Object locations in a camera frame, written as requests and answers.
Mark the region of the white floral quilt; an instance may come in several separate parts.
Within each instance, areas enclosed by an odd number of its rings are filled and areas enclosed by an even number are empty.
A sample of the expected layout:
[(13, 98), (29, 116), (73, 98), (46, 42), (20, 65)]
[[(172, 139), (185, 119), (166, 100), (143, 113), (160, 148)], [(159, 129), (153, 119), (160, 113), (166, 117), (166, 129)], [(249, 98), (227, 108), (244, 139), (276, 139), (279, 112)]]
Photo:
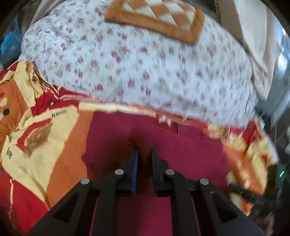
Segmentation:
[(105, 22), (109, 1), (64, 1), (28, 28), (20, 60), (49, 83), (217, 125), (246, 126), (257, 95), (238, 41), (205, 17), (195, 45)]

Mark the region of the blue plastic bag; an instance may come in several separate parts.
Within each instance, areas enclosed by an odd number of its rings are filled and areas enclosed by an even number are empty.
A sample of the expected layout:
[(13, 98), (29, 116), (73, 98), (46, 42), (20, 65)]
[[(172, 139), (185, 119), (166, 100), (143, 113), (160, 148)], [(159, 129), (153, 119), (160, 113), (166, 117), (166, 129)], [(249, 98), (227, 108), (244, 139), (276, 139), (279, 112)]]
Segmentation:
[(18, 15), (1, 35), (1, 66), (14, 62), (21, 54), (22, 35), (19, 29)]

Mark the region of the red orange cream patterned blanket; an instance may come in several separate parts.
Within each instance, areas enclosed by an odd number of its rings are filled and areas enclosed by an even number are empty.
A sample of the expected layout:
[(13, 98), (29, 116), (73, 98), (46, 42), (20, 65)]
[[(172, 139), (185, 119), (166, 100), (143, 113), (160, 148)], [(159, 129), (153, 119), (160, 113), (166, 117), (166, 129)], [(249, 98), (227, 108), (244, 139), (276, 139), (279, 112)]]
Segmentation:
[(139, 105), (101, 102), (49, 84), (31, 62), (1, 72), (1, 212), (26, 235), (82, 178), (103, 178), (140, 150), (118, 235), (171, 235), (169, 198), (154, 196), (149, 153), (187, 178), (262, 194), (278, 157), (257, 119), (217, 126)]

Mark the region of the brown checkered cushion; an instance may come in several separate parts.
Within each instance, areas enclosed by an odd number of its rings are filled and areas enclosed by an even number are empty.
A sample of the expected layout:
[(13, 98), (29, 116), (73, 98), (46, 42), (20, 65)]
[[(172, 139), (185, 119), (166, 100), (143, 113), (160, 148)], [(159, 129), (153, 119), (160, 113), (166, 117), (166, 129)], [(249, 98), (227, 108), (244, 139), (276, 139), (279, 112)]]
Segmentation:
[(183, 1), (112, 1), (105, 13), (106, 21), (142, 27), (188, 44), (199, 41), (204, 18), (203, 11)]

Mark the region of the beige curtain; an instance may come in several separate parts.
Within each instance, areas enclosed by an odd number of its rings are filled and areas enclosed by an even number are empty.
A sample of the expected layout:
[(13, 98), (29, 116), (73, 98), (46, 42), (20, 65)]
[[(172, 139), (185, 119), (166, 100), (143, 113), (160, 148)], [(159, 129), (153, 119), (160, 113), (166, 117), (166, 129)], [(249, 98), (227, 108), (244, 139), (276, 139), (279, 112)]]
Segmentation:
[(267, 100), (276, 60), (275, 17), (261, 1), (217, 1), (222, 26), (249, 55), (258, 96)]

